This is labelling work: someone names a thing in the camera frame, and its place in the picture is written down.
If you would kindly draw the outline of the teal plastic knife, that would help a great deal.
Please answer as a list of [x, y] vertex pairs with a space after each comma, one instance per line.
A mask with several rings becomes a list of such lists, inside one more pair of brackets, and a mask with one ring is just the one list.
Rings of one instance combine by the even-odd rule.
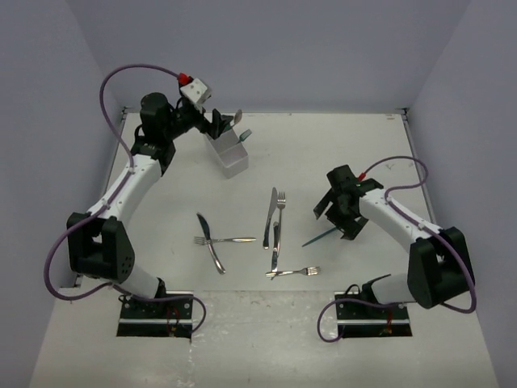
[[252, 131], [250, 129], [247, 129], [243, 133], [240, 134], [238, 139], [240, 142], [244, 142], [251, 134], [252, 134]]

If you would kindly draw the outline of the teal plastic fork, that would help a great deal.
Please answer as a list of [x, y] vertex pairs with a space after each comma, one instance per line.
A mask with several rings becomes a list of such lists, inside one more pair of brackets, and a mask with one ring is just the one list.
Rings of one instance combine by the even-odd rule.
[[327, 235], [334, 233], [337, 230], [338, 230], [337, 227], [333, 227], [333, 228], [331, 228], [331, 229], [329, 229], [329, 230], [327, 230], [327, 231], [317, 235], [316, 237], [311, 238], [308, 242], [305, 242], [304, 244], [302, 244], [302, 247], [307, 247], [307, 246], [309, 246], [309, 245], [311, 245], [311, 244], [321, 240], [322, 238], [326, 237]]

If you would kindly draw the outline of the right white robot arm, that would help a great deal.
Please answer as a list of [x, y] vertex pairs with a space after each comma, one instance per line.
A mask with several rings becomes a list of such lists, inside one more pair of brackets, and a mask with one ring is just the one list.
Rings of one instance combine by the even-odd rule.
[[475, 293], [475, 278], [464, 234], [418, 217], [393, 199], [374, 179], [356, 176], [348, 165], [326, 175], [330, 189], [313, 209], [325, 216], [346, 240], [354, 240], [373, 222], [408, 255], [406, 272], [370, 280], [362, 288], [361, 310], [371, 318], [390, 305], [416, 303], [424, 309], [448, 306], [462, 293]]

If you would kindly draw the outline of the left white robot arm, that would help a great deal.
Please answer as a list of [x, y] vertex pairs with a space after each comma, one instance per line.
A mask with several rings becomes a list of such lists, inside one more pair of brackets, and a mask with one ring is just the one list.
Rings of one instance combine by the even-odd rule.
[[204, 109], [186, 96], [171, 105], [164, 94], [154, 92], [142, 98], [140, 118], [126, 166], [95, 205], [69, 217], [67, 243], [74, 272], [112, 283], [140, 299], [141, 310], [157, 318], [168, 306], [165, 284], [137, 265], [126, 227], [171, 164], [176, 138], [195, 128], [216, 140], [241, 120], [242, 113], [228, 116], [214, 110], [207, 119]]

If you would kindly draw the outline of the round metal ladle spoon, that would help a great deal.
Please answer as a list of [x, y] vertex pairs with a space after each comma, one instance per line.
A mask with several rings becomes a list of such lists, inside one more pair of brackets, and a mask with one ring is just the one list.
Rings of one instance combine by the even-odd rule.
[[242, 120], [242, 116], [243, 116], [242, 110], [238, 109], [236, 111], [236, 113], [234, 114], [234, 116], [233, 116], [233, 119], [232, 119], [232, 122], [231, 122], [231, 126], [232, 127], [236, 126]]

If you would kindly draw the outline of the crossing metal knife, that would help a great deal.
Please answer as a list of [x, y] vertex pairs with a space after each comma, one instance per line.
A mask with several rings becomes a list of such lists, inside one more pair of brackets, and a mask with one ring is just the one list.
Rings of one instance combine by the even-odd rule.
[[280, 224], [275, 221], [273, 225], [274, 247], [271, 258], [271, 271], [276, 274], [278, 272], [278, 258], [280, 251]]

